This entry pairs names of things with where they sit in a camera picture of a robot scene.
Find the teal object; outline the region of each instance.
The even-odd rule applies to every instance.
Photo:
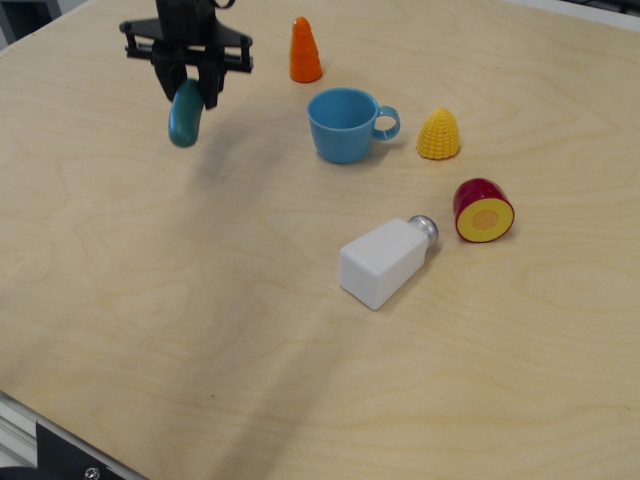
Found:
[[[187,79],[176,91],[169,113],[169,138],[178,147],[190,147],[198,140],[204,100],[196,80]]]

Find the plywood surface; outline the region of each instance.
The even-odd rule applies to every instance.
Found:
[[[510,3],[239,1],[254,39],[190,149],[99,0],[0,57],[0,390],[153,479],[614,479],[640,473],[640,36]],[[288,77],[291,25],[324,76]],[[315,153],[338,85],[402,118],[358,164]],[[415,151],[436,107],[462,149]],[[456,234],[463,181],[513,229]],[[379,311],[341,246],[432,217]]]

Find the blue cup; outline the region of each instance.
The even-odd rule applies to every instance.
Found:
[[[307,105],[318,154],[332,163],[353,163],[365,156],[372,140],[390,140],[400,131],[398,112],[378,105],[367,92],[350,87],[324,90]],[[392,127],[378,130],[376,120],[391,117]]]

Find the cup handle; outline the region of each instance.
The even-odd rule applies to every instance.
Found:
[[[400,131],[400,115],[398,115],[395,108],[388,105],[381,105],[380,110],[378,111],[378,117],[391,117],[396,121],[396,123],[386,130],[378,130],[377,128],[374,128],[373,138],[376,140],[391,140]]]

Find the yellow corn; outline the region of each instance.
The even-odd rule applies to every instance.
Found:
[[[436,108],[429,115],[418,136],[416,148],[421,156],[431,160],[444,160],[458,153],[458,125],[449,110]]]

